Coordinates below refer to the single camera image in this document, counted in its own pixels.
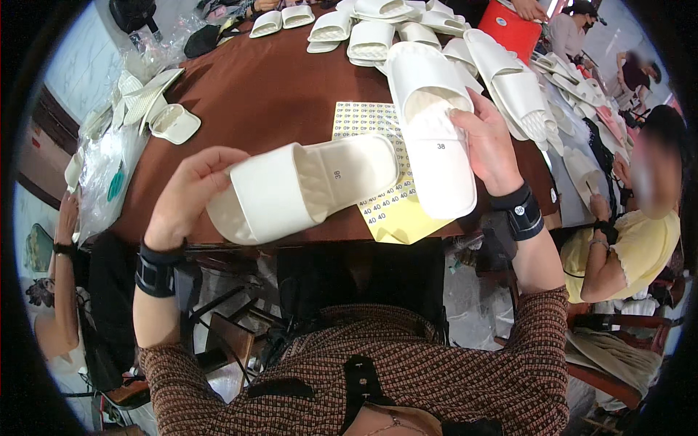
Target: black cloth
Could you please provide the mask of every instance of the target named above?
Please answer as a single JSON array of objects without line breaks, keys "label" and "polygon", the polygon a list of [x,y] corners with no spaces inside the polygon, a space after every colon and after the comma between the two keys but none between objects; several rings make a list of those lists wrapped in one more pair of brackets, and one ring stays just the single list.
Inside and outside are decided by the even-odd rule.
[{"label": "black cloth", "polygon": [[89,377],[101,391],[121,386],[121,373],[134,362],[134,273],[135,248],[102,233],[92,246],[87,285],[94,329],[82,321]]},{"label": "black cloth", "polygon": [[625,84],[631,91],[636,91],[642,85],[650,89],[650,77],[640,69],[640,59],[634,52],[625,54],[625,64],[623,65],[623,78]]}]

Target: hand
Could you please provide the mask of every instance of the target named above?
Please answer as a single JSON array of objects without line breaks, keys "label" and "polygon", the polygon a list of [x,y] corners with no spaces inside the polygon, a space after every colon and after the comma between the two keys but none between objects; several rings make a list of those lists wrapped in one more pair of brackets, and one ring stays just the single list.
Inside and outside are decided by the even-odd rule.
[{"label": "hand", "polygon": [[279,0],[255,0],[255,10],[265,12],[272,10],[279,4]]},{"label": "hand", "polygon": [[242,150],[213,146],[184,159],[155,204],[144,237],[148,248],[168,251],[179,247],[209,200],[230,185],[225,169],[248,157]]},{"label": "hand", "polygon": [[58,224],[56,224],[56,236],[53,239],[54,243],[59,243],[64,246],[69,246],[73,243],[73,233],[75,232],[75,224],[77,223],[77,211],[77,195],[70,194],[66,191],[61,200]]},{"label": "hand", "polygon": [[470,166],[493,197],[513,193],[524,180],[519,173],[509,129],[494,104],[468,88],[475,113],[455,109],[451,121],[468,133]]},{"label": "hand", "polygon": [[548,16],[545,14],[545,9],[537,0],[512,0],[514,9],[517,10],[519,17],[526,21],[540,20],[548,21]]},{"label": "hand", "polygon": [[589,202],[591,213],[599,219],[599,221],[608,221],[611,219],[611,208],[606,198],[601,194],[592,194]]},{"label": "hand", "polygon": [[616,152],[614,156],[613,173],[618,176],[627,189],[632,189],[632,183],[630,182],[630,180],[632,180],[630,178],[630,166],[619,152]]}]

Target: yellow shirt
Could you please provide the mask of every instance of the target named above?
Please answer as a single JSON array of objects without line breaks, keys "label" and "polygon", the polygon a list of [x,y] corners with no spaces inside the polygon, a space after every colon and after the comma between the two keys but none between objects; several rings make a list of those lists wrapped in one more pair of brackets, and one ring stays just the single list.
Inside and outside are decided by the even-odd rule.
[{"label": "yellow shirt", "polygon": [[[630,212],[620,217],[614,227],[618,241],[611,249],[621,261],[627,286],[606,300],[628,298],[649,286],[667,265],[681,234],[681,223],[674,211],[661,220],[651,220],[641,211]],[[565,243],[560,257],[566,272],[584,276],[593,234],[591,228],[579,230]],[[570,303],[584,302],[580,297],[583,281],[565,274]]]}]

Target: yellow sticker sheet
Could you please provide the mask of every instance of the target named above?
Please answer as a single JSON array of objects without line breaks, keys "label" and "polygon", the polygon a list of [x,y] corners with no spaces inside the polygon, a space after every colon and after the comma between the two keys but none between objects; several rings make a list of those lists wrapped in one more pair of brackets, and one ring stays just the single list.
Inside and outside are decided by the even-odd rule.
[{"label": "yellow sticker sheet", "polygon": [[375,133],[395,147],[400,175],[397,184],[357,206],[377,242],[409,245],[434,233],[453,220],[434,220],[417,198],[410,158],[397,124],[395,105],[387,103],[337,102],[332,139]]}]

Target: right hand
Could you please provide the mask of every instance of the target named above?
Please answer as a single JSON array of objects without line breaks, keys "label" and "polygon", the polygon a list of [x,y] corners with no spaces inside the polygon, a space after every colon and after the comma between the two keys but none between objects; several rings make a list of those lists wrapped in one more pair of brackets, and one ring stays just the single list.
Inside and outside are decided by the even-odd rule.
[{"label": "right hand", "polygon": [[272,10],[279,4],[279,0],[255,0],[255,10],[266,12]]},{"label": "right hand", "polygon": [[59,243],[64,246],[69,246],[73,243],[73,233],[75,232],[75,224],[77,223],[77,195],[70,194],[68,191],[63,194],[61,200],[61,208],[58,215],[58,224],[56,224],[56,236],[53,239],[54,243]]},{"label": "right hand", "polygon": [[614,156],[613,172],[623,182],[623,185],[627,189],[632,189],[630,165],[628,165],[628,162],[621,156],[619,152],[616,152],[616,155]]},{"label": "right hand", "polygon": [[493,197],[513,193],[524,184],[509,129],[494,104],[468,88],[475,113],[454,109],[451,121],[468,133],[470,166]]}]

